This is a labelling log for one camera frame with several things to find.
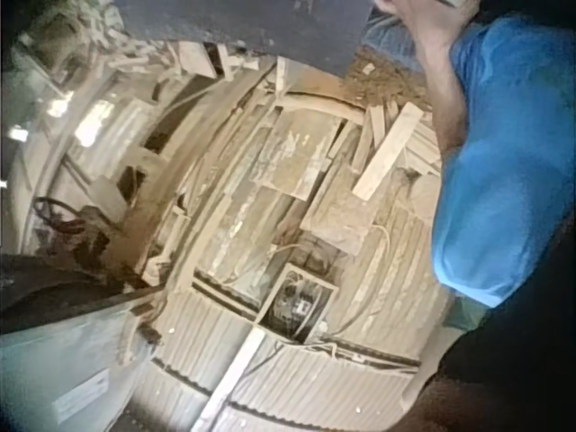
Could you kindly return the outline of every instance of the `person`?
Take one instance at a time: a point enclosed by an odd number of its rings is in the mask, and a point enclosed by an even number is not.
[[[574,226],[559,230],[536,270],[441,359],[389,432],[574,429]]]
[[[376,3],[412,35],[433,107],[443,158],[436,274],[494,308],[389,432],[570,430],[574,32],[517,14],[465,30],[477,1]]]
[[[385,37],[369,29],[368,44],[423,71],[432,104],[442,155],[436,277],[494,308],[532,274],[574,206],[574,31],[522,14],[467,26],[478,0],[376,3],[404,27]],[[390,34],[402,30],[413,48],[393,52],[401,35]]]

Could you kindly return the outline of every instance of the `white label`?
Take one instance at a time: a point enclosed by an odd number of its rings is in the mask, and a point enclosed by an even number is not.
[[[104,369],[52,402],[58,424],[108,392],[109,371]]]

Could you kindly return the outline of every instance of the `gray machine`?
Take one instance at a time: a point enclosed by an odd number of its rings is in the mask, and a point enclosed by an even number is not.
[[[158,315],[160,289],[114,293],[86,274],[45,269],[36,257],[2,259],[2,304],[9,307],[0,323],[0,398],[7,430],[109,430],[158,345],[147,323]],[[27,295],[14,301],[14,290]]]

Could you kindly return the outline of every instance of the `dirt ground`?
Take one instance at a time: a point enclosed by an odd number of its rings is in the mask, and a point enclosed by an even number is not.
[[[366,75],[369,63],[374,70]],[[380,104],[381,100],[395,99],[402,106],[410,101],[429,110],[424,77],[361,46],[344,78],[344,87],[362,104]]]

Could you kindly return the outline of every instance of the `hand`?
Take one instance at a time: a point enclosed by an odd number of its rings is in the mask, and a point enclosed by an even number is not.
[[[468,22],[478,13],[480,0],[452,7],[438,0],[374,0],[384,12],[398,15],[416,43],[420,59],[447,54]]]

